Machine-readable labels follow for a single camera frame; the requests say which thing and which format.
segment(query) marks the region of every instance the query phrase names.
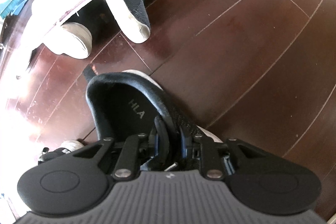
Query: white sneaker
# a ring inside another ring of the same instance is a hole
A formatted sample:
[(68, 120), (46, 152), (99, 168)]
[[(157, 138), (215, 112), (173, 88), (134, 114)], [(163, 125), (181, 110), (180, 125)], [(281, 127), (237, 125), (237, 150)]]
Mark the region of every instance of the white sneaker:
[(84, 147), (84, 145), (77, 140), (64, 141), (59, 147), (65, 148), (71, 152), (76, 151)]
[(53, 53), (73, 58), (87, 58), (92, 49), (92, 35), (82, 24), (70, 22), (55, 26), (41, 40)]
[[(68, 20), (73, 14), (79, 11), (90, 1), (92, 0), (34, 0), (31, 5), (32, 15), (21, 36), (20, 53), (25, 56), (23, 59), (29, 60), (31, 51), (41, 45), (42, 39), (44, 39), (44, 36), (46, 36), (48, 32), (52, 31), (55, 27), (61, 27), (66, 20)], [(84, 41), (82, 42), (85, 47), (89, 47), (86, 42), (86, 38), (84, 38)], [(70, 52), (69, 55), (73, 57), (83, 56), (82, 53), (75, 54), (70, 49), (61, 50), (60, 43), (58, 43), (58, 46), (51, 45), (51, 43), (47, 44), (47, 47), (53, 48), (56, 52)], [(20, 62), (20, 64), (18, 64), (20, 67), (17, 68), (17, 71), (26, 70), (27, 67), (22, 67), (26, 66), (23, 64), (26, 64), (26, 62)]]

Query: gray ribbed platform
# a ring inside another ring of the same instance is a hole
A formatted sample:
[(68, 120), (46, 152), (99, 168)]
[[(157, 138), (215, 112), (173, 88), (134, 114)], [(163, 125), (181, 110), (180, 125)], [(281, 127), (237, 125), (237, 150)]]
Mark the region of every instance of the gray ribbed platform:
[(29, 212), (16, 223), (322, 224), (325, 221), (313, 211), (288, 217), (253, 211), (241, 204), (224, 183), (206, 180), (194, 170), (142, 172), (136, 180), (117, 183), (101, 204), (81, 215), (57, 219)]

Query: shoe sole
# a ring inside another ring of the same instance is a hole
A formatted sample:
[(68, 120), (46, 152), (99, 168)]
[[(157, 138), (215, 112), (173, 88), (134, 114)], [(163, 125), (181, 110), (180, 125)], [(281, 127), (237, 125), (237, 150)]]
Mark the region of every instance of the shoe sole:
[(120, 29), (132, 42), (145, 42), (151, 31), (149, 27), (139, 22), (128, 10), (124, 0), (105, 0)]
[(76, 59), (87, 58), (92, 49), (92, 35), (82, 24), (65, 23), (54, 27), (42, 42), (55, 54), (67, 54)]
[[(128, 72), (128, 73), (133, 73), (133, 74), (139, 75), (139, 76), (145, 78), (146, 80), (148, 80), (149, 82), (151, 82), (152, 84), (154, 84), (157, 87), (159, 87), (161, 90), (163, 90), (162, 87), (157, 82), (155, 82), (155, 80), (153, 78), (151, 78), (147, 74), (143, 73), (142, 71), (135, 70), (135, 69), (128, 69), (128, 70), (124, 70), (123, 72)], [(199, 127), (199, 126), (197, 126), (197, 127), (200, 130), (202, 130), (205, 135), (207, 135), (208, 137), (212, 138), (214, 140), (214, 142), (216, 142), (216, 143), (222, 143), (221, 139), (218, 138), (213, 133), (211, 133), (210, 131), (207, 131), (206, 129), (204, 129), (202, 127)]]

